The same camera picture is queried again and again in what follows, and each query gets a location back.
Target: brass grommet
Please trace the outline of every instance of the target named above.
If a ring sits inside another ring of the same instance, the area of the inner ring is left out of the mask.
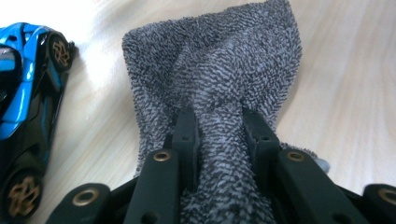
[[[295,151],[289,152],[288,158],[291,161],[304,161],[305,160],[305,156],[302,153],[295,152]]]
[[[95,188],[84,189],[73,198],[73,205],[85,206],[94,202],[99,197],[99,190]]]
[[[155,161],[167,161],[171,159],[171,154],[167,151],[160,151],[154,154]]]
[[[385,202],[396,205],[396,191],[391,189],[380,189],[378,191],[379,197]]]

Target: gray towel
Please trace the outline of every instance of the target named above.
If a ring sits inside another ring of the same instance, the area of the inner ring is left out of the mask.
[[[122,49],[140,128],[136,174],[173,131],[174,115],[192,107],[203,133],[201,173],[197,192],[182,195],[181,223],[274,223],[250,170],[242,108],[276,129],[302,55],[289,2],[149,24],[127,33]]]

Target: toy car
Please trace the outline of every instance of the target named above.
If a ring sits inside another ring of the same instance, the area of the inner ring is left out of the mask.
[[[0,222],[37,209],[75,46],[46,26],[0,28]]]

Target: car wheel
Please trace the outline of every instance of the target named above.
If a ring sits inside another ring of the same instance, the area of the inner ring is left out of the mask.
[[[41,201],[42,177],[33,172],[19,172],[9,182],[6,192],[7,214],[11,219],[30,217]]]
[[[69,70],[72,66],[72,55],[69,43],[60,35],[49,38],[49,56],[59,72]]]

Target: light wood surface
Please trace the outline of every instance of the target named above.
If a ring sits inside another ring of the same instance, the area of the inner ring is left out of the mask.
[[[139,131],[121,39],[145,24],[219,12],[248,1],[7,1],[0,27],[44,24],[79,48],[31,223],[44,223],[71,189],[112,189],[134,176]],[[277,135],[328,161],[330,178],[359,194],[396,186],[396,2],[290,0],[303,44]]]

